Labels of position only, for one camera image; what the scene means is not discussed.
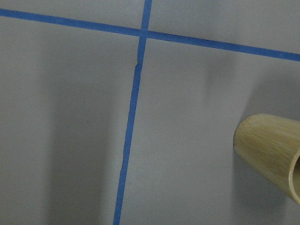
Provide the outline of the brown paper table cover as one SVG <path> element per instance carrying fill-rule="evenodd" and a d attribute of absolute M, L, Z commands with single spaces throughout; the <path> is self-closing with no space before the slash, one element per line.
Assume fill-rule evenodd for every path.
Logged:
<path fill-rule="evenodd" d="M 139 29 L 144 0 L 0 9 Z M 300 54 L 297 0 L 152 0 L 149 30 Z M 0 16 L 0 222 L 113 225 L 139 38 Z M 300 118 L 300 61 L 147 39 L 120 225 L 297 225 L 240 159 L 255 113 Z"/>

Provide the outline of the yellow ribbed cup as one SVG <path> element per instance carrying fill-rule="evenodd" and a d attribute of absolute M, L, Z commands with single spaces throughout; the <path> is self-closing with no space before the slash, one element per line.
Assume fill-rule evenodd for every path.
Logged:
<path fill-rule="evenodd" d="M 300 202 L 300 123 L 269 114 L 254 114 L 236 128 L 233 147 L 237 155 Z"/>

